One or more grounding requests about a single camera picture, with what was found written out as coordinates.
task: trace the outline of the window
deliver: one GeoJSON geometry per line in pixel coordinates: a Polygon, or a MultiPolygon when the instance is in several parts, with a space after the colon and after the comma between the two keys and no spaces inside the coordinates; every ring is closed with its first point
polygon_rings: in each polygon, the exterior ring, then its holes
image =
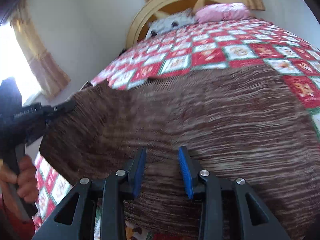
{"type": "Polygon", "coordinates": [[[8,77],[15,78],[23,103],[41,91],[16,40],[14,30],[6,23],[0,26],[0,83],[8,77]]]}

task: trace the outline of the pillow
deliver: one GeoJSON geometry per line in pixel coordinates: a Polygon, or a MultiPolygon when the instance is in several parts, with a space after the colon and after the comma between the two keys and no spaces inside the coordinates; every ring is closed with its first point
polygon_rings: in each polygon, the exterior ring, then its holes
{"type": "Polygon", "coordinates": [[[159,19],[151,23],[145,39],[155,37],[163,33],[176,30],[185,25],[196,23],[195,18],[191,15],[192,9],[189,8],[183,12],[172,14],[164,19],[159,19]]]}
{"type": "Polygon", "coordinates": [[[199,23],[246,20],[250,10],[243,3],[217,3],[198,10],[195,18],[199,23]]]}

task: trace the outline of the metal pin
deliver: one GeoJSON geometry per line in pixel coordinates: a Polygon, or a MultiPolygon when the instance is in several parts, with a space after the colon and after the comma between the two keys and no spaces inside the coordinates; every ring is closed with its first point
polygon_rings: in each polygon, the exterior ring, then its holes
{"type": "Polygon", "coordinates": [[[82,185],[85,185],[85,184],[88,184],[88,183],[89,183],[89,179],[88,178],[82,178],[80,180],[80,184],[82,184],[82,185]]]}
{"type": "Polygon", "coordinates": [[[116,175],[117,175],[117,176],[124,176],[124,175],[125,175],[125,171],[124,171],[124,170],[118,170],[118,171],[116,172],[116,175]]]}
{"type": "Polygon", "coordinates": [[[209,176],[209,174],[210,174],[210,172],[207,171],[207,170],[202,170],[202,171],[200,171],[200,175],[201,175],[201,176],[207,177],[207,176],[209,176]]]}
{"type": "Polygon", "coordinates": [[[243,178],[236,179],[236,182],[240,185],[243,185],[245,183],[245,180],[243,178]]]}

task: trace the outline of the checkered bedspread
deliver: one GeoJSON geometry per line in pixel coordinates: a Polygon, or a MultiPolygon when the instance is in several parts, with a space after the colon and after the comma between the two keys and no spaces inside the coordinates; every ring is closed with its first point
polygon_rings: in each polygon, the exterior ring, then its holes
{"type": "MultiPolygon", "coordinates": [[[[129,49],[92,80],[108,79],[117,89],[141,85],[148,77],[169,77],[198,69],[237,68],[268,64],[283,74],[285,82],[309,111],[320,138],[320,51],[296,35],[271,23],[251,19],[189,25],[129,49]]],[[[40,226],[71,189],[40,155],[36,160],[39,210],[34,220],[40,226]]],[[[100,226],[97,211],[96,228],[100,226]]],[[[182,239],[152,235],[127,223],[127,238],[182,239]]]]}

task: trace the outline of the red sleeve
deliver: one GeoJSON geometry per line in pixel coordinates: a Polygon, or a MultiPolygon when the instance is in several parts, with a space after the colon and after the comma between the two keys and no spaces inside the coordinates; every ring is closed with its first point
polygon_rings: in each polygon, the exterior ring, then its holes
{"type": "Polygon", "coordinates": [[[4,211],[8,221],[13,226],[14,231],[19,235],[21,240],[31,240],[35,234],[35,225],[33,220],[30,222],[22,222],[14,214],[12,214],[4,205],[2,194],[0,194],[0,209],[4,211]]]}

